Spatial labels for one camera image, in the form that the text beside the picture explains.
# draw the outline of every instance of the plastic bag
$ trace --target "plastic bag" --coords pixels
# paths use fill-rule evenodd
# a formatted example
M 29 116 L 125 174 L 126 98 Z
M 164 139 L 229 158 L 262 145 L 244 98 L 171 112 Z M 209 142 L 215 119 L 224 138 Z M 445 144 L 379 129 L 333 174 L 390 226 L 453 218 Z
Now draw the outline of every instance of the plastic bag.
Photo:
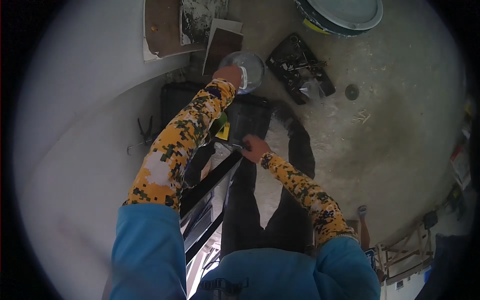
M 320 100 L 321 97 L 325 97 L 320 88 L 320 82 L 316 78 L 306 81 L 299 90 L 311 100 Z

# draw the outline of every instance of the clear glass dome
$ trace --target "clear glass dome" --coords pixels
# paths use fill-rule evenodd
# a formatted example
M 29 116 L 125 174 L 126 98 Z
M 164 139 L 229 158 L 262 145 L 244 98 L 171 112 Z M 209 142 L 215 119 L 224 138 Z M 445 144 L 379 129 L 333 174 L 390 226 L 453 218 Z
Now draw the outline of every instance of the clear glass dome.
M 240 95 L 248 94 L 262 84 L 265 74 L 264 62 L 255 54 L 237 51 L 225 56 L 218 68 L 236 64 L 242 69 L 242 83 L 238 90 Z

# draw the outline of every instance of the black pants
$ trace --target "black pants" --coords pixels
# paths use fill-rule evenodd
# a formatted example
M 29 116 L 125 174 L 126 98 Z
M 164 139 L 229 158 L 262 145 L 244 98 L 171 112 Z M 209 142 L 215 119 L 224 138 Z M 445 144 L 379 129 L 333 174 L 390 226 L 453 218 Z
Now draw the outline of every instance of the black pants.
M 310 136 L 299 123 L 290 124 L 288 160 L 308 177 L 315 176 L 315 160 Z M 305 253 L 312 244 L 312 221 L 300 204 L 285 189 L 280 203 L 265 229 L 260 226 L 260 213 L 253 192 L 257 177 L 255 163 L 242 158 L 231 178 L 222 225 L 220 258 L 237 250 L 278 248 Z

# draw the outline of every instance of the foot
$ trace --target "foot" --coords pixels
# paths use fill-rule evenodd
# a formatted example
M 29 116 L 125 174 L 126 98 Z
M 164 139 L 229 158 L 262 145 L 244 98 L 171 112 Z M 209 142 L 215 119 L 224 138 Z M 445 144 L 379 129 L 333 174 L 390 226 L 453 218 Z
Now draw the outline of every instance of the foot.
M 359 215 L 359 217 L 365 217 L 365 215 L 367 214 L 367 206 L 362 205 L 357 208 L 357 214 Z
M 300 121 L 299 117 L 297 117 L 290 105 L 288 105 L 288 103 L 285 101 L 275 100 L 272 101 L 271 104 L 274 108 L 274 118 L 279 120 L 285 129 L 289 130 L 290 124 L 293 121 Z

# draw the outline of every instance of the bucket lid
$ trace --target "bucket lid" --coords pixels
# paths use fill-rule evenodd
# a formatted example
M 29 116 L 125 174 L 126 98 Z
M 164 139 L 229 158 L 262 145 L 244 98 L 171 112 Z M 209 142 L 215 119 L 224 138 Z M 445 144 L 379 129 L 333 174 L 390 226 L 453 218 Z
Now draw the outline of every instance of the bucket lid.
M 382 0 L 307 0 L 325 19 L 343 28 L 368 30 L 384 14 Z

